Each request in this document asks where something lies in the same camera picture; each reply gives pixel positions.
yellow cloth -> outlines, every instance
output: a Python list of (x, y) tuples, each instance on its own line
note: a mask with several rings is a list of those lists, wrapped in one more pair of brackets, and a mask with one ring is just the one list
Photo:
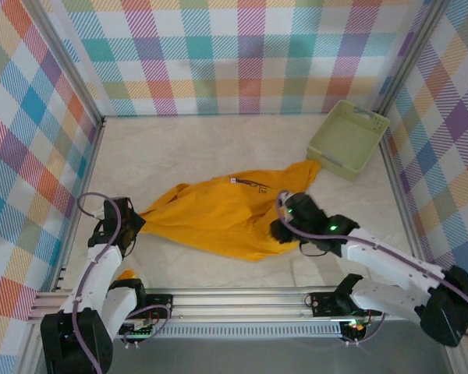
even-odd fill
[(279, 244), (270, 233), (275, 198), (282, 189), (307, 190), (320, 168), (317, 161), (303, 161), (283, 171), (243, 171), (177, 185), (141, 214), (141, 232), (250, 261), (288, 252), (296, 243)]

plastic crate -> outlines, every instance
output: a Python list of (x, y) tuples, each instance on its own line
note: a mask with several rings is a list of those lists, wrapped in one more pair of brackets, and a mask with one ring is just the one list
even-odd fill
[(341, 100), (307, 147), (307, 158), (353, 181), (364, 169), (390, 120)]

white marble floor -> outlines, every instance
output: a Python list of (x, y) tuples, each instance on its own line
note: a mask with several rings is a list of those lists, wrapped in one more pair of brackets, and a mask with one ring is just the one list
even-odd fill
[[(249, 169), (283, 169), (305, 158), (323, 115), (110, 118), (89, 191), (129, 196), (137, 211), (180, 182), (195, 183)], [(379, 149), (355, 182), (322, 169), (308, 191), (329, 214), (343, 214), (383, 241), (409, 252)], [(85, 209), (101, 201), (87, 199)], [(95, 225), (82, 217), (63, 288), (72, 288)], [(122, 270), (148, 287), (284, 287), (337, 285), (344, 275), (378, 279), (363, 266), (328, 254), (311, 259), (296, 249), (259, 263), (218, 256), (141, 234)]]

enclosure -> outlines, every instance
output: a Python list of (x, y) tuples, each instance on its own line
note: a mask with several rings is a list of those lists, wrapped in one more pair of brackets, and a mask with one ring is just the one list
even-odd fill
[[(341, 100), (390, 126), (354, 182), (322, 168), (307, 193), (407, 254), (468, 272), (468, 0), (0, 1), (0, 373), (44, 369), (35, 300), (80, 276), (96, 224), (80, 193), (128, 196), (143, 212), (180, 183), (283, 170)], [(297, 246), (250, 262), (147, 233), (116, 275), (127, 268), (176, 295), (293, 295), (295, 318), (309, 316), (305, 290), (349, 273), (388, 282)], [(130, 356), (117, 342), (111, 372), (126, 360), (136, 372), (304, 372), (315, 355), (326, 372), (468, 372), (468, 338), (443, 349), (391, 319), (375, 339), (353, 353), (326, 351), (328, 339), (160, 339)], [(402, 353), (384, 359), (394, 345)], [(270, 350), (286, 355), (255, 358)], [(355, 368), (341, 365), (349, 355)]]

floor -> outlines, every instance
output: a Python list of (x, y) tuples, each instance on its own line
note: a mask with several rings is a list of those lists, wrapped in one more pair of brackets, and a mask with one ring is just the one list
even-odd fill
[[(129, 196), (148, 208), (180, 182), (194, 183), (249, 169), (283, 169), (306, 156), (323, 115), (110, 118), (89, 191)], [(322, 169), (308, 192), (329, 214), (343, 214), (390, 245), (410, 252), (380, 150), (355, 182)], [(87, 199), (85, 209), (101, 206)], [(70, 289), (95, 225), (82, 217), (62, 287)], [(259, 263), (218, 256), (150, 234), (137, 239), (121, 270), (132, 268), (147, 287), (285, 287), (337, 285), (365, 267), (331, 254), (311, 259), (298, 250)]]

